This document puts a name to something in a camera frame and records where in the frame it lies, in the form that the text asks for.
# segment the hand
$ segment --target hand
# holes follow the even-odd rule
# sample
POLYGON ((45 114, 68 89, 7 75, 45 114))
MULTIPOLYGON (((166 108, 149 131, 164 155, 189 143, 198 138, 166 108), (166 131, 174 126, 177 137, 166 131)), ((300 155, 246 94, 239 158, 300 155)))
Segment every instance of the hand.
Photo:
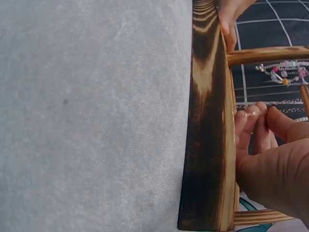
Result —
MULTIPOLYGON (((246 111, 266 110, 259 102, 246 111)), ((295 122, 271 107, 264 115, 237 117, 235 135, 240 188, 253 201, 299 218, 309 228, 309 122, 295 122), (252 156, 248 148, 253 130, 252 156), (274 134, 287 144, 278 147, 274 134)))
POLYGON ((237 37, 235 32, 236 20, 245 10, 248 9, 256 0, 220 0, 219 1, 219 20, 223 35, 226 40, 228 52, 235 49, 237 37))

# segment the wood grain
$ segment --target wood grain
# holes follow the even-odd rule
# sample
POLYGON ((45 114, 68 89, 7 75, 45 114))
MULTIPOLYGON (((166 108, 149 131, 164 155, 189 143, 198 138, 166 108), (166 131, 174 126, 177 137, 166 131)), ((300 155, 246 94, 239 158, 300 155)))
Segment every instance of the wood grain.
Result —
POLYGON ((286 59, 308 58, 309 46, 263 47, 234 51, 227 54, 229 66, 286 59))
POLYGON ((271 209, 257 211, 239 211, 235 212, 234 224, 235 226, 249 226, 285 221, 290 219, 294 218, 271 209))
POLYGON ((306 115, 309 117, 309 89, 307 85, 301 85, 299 88, 301 98, 304 102, 306 115))
MULTIPOLYGON (((231 88, 232 88, 232 99, 233 99, 233 107, 234 107, 234 113, 237 113, 236 109, 236 96, 235 96, 235 88, 234 88, 234 79, 233 79, 233 73, 230 69, 230 78, 231 78, 231 88)), ((234 204, 234 209, 235 211, 238 211, 239 209, 239 186, 237 183, 235 183, 235 204, 234 204)))
POLYGON ((235 202, 234 108, 213 0, 193 1, 190 102, 178 229, 230 231, 235 202))

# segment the jewelry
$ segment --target jewelry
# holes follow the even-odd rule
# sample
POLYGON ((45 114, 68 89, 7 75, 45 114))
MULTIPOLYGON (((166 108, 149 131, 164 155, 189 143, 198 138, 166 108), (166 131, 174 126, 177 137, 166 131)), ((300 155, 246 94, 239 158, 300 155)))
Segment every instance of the jewelry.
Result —
POLYGON ((306 67, 309 66, 309 62, 305 61, 284 61, 277 64, 270 64, 264 66, 260 64, 255 69, 270 76, 272 82, 282 84, 284 86, 290 86, 292 82, 297 82, 299 79, 302 80, 302 84, 308 85, 305 81, 305 77, 308 76, 309 72, 306 67))
MULTIPOLYGON (((305 108, 290 108, 290 109, 282 109, 282 110, 279 110, 281 111, 282 113, 284 114, 287 114, 287 113, 301 113, 301 112, 305 112, 305 108)), ((267 114, 267 111, 266 112, 256 112, 256 111, 253 111, 253 112, 245 112, 245 114, 243 115, 239 115, 239 114, 235 114, 235 119, 239 119, 239 118, 243 118, 243 117, 252 117, 252 116, 259 116, 259 115, 264 115, 264 114, 267 114)), ((304 121, 304 120, 308 120, 307 117, 302 117, 302 118, 298 118, 297 121, 304 121)))
MULTIPOLYGON (((303 105, 303 100, 302 99, 290 99, 290 100, 282 100, 282 101, 269 101, 269 102, 265 102, 265 104, 270 107, 273 105, 296 105, 296 104, 301 104, 303 105)), ((236 105, 236 109, 237 110, 243 110, 244 108, 246 108, 248 105, 245 104, 237 104, 236 105)))

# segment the wooden rung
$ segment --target wooden rung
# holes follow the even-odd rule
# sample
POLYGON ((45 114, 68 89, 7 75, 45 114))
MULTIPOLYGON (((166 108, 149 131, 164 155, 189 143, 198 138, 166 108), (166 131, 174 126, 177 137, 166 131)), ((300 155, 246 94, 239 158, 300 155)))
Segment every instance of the wooden rung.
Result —
POLYGON ((234 215, 235 226, 247 226, 273 223, 294 219, 278 211, 271 209, 256 210, 256 211, 238 211, 234 215))
POLYGON ((287 59, 309 59, 309 46, 263 47, 227 54, 229 66, 287 59))
POLYGON ((307 85, 301 85, 299 88, 301 98, 304 102, 306 115, 309 117, 309 89, 307 85))

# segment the pink bead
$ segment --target pink bead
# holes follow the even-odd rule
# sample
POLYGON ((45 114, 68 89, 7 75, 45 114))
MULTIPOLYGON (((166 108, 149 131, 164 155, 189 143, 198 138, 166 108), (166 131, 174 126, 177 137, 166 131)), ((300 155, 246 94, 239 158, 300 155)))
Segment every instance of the pink bead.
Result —
POLYGON ((305 70, 299 70, 299 75, 300 75, 301 77, 306 76, 306 71, 305 71, 305 70))

